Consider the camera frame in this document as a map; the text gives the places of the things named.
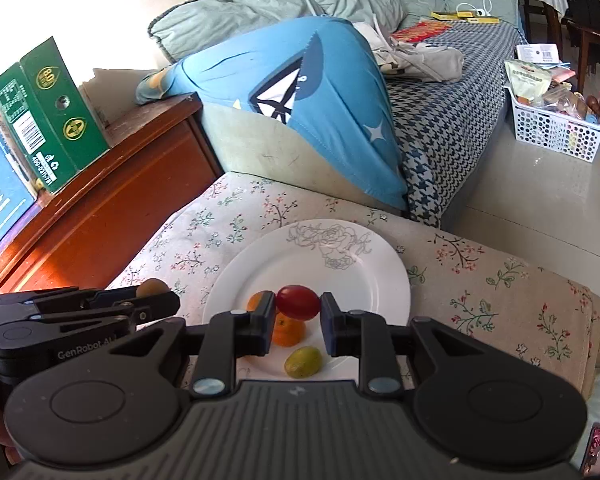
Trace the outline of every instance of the tile floor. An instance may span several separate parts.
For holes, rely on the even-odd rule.
[[[543,38],[542,33],[534,37]],[[565,45],[565,59],[576,61],[577,50]],[[587,79],[584,95],[596,91],[600,66]],[[590,164],[518,142],[509,117],[453,231],[576,280],[600,296],[600,147]]]

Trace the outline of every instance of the white bag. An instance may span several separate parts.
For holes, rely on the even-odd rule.
[[[456,48],[396,41],[379,25],[375,15],[373,25],[359,22],[353,26],[367,40],[387,78],[414,78],[423,82],[455,82],[462,78],[464,54]]]

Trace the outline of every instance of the plate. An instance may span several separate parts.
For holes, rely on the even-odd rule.
[[[304,285],[318,296],[331,292],[340,309],[368,310],[386,322],[406,325],[411,306],[409,277],[395,250],[375,232],[343,220],[290,224],[264,235],[240,252],[220,274],[206,300],[203,322],[219,312],[245,309],[252,294]],[[271,345],[264,357],[238,360],[238,378],[289,380],[286,358],[302,346],[322,352],[324,366],[312,380],[358,379],[358,359],[332,358],[319,316],[306,322],[306,338],[291,348]]]

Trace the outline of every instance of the floral tablecloth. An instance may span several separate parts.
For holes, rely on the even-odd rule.
[[[411,283],[410,316],[433,317],[589,395],[600,298],[586,286],[423,224],[249,174],[223,175],[173,214],[110,287],[160,278],[180,297],[178,315],[200,323],[214,282],[243,248],[315,218],[355,222],[391,244]],[[408,384],[404,360],[400,364]],[[238,369],[238,377],[248,373]]]

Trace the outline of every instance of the basket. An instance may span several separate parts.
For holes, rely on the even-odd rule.
[[[600,145],[600,124],[522,105],[511,87],[506,88],[511,96],[517,140],[593,162]]]

